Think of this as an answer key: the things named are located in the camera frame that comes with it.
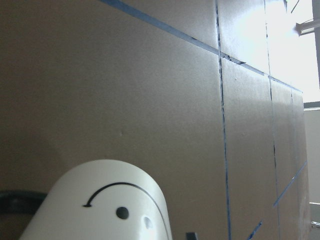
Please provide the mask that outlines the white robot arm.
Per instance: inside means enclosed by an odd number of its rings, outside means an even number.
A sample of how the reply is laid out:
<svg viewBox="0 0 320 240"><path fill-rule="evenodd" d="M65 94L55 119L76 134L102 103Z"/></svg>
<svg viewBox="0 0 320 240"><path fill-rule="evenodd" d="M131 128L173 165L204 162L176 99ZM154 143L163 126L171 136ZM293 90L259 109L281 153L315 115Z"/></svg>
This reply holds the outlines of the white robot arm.
<svg viewBox="0 0 320 240"><path fill-rule="evenodd" d="M166 200L145 171L94 160L65 173L21 235L23 240L170 240Z"/></svg>

